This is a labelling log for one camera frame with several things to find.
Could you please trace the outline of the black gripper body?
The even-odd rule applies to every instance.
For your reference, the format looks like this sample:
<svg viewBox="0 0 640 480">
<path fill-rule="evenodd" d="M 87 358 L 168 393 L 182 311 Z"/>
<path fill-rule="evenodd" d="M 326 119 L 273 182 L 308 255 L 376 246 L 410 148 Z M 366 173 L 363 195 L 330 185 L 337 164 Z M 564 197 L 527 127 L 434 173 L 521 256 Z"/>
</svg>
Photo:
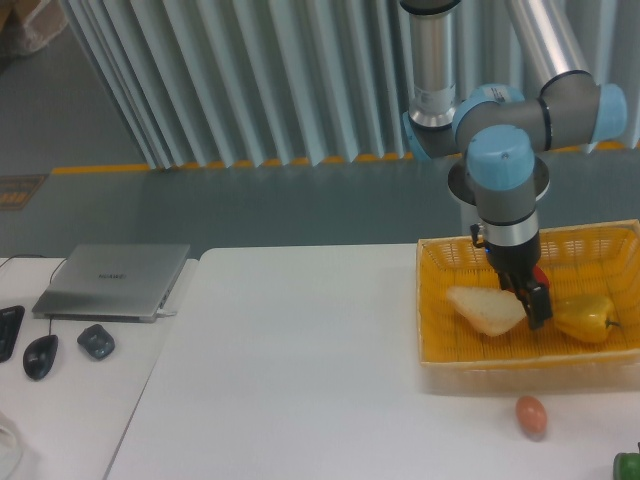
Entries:
<svg viewBox="0 0 640 480">
<path fill-rule="evenodd" d="M 535 282 L 533 268 L 541 255 L 538 234 L 520 245 L 501 246 L 489 241 L 481 224 L 472 224 L 470 233 L 473 246 L 484 251 L 497 276 L 499 271 L 516 273 L 520 288 L 524 288 L 529 282 Z"/>
</svg>

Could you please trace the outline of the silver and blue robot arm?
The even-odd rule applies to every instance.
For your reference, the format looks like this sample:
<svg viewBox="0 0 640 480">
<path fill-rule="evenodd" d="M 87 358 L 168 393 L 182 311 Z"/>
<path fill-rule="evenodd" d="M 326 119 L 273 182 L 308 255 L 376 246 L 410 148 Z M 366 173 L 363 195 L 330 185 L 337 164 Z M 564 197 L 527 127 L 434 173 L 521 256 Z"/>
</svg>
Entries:
<svg viewBox="0 0 640 480">
<path fill-rule="evenodd" d="M 510 1 L 506 9 L 532 67 L 539 94 L 525 99 L 506 85 L 456 98 L 453 1 L 406 1 L 414 96 L 406 115 L 414 150 L 460 153 L 450 192 L 473 206 L 470 228 L 502 289 L 522 304 L 531 329 L 552 315 L 548 287 L 534 273 L 541 257 L 537 201 L 549 177 L 538 154 L 621 135 L 627 102 L 614 84 L 599 85 L 563 9 L 552 1 Z"/>
</svg>

